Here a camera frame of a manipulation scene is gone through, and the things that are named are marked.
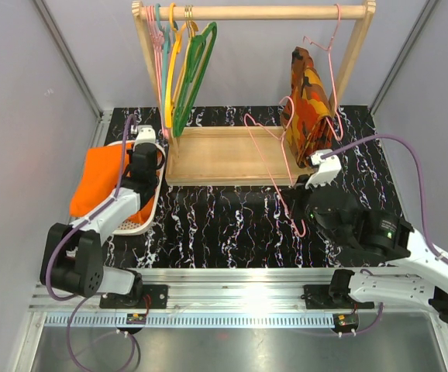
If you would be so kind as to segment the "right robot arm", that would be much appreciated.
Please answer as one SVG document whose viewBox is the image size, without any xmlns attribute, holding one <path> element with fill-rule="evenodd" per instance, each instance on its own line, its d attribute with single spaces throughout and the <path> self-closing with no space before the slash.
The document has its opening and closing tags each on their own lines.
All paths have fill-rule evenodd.
<svg viewBox="0 0 448 372">
<path fill-rule="evenodd" d="M 448 324 L 448 258 L 437 257 L 422 234 L 402 217 L 364 208 L 333 186 L 298 184 L 285 193 L 290 216 L 313 225 L 341 249 L 344 260 L 393 264 L 405 274 L 377 276 L 366 270 L 334 271 L 327 289 L 305 294 L 306 305 L 349 308 L 361 304 L 413 305 L 434 311 Z"/>
</svg>

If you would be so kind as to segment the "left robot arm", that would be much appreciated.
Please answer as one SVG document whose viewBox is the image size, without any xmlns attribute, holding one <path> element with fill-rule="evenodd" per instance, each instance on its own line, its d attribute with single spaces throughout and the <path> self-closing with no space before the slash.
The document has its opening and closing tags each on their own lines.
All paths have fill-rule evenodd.
<svg viewBox="0 0 448 372">
<path fill-rule="evenodd" d="M 135 143 L 129 150 L 122 146 L 121 150 L 129 162 L 109 196 L 84 217 L 49 229 L 40 282 L 56 301 L 90 298 L 105 281 L 115 285 L 111 292 L 127 308 L 143 301 L 144 290 L 135 283 L 135 274 L 121 269 L 105 272 L 102 246 L 129 217 L 156 205 L 166 156 L 161 146 L 149 142 Z"/>
</svg>

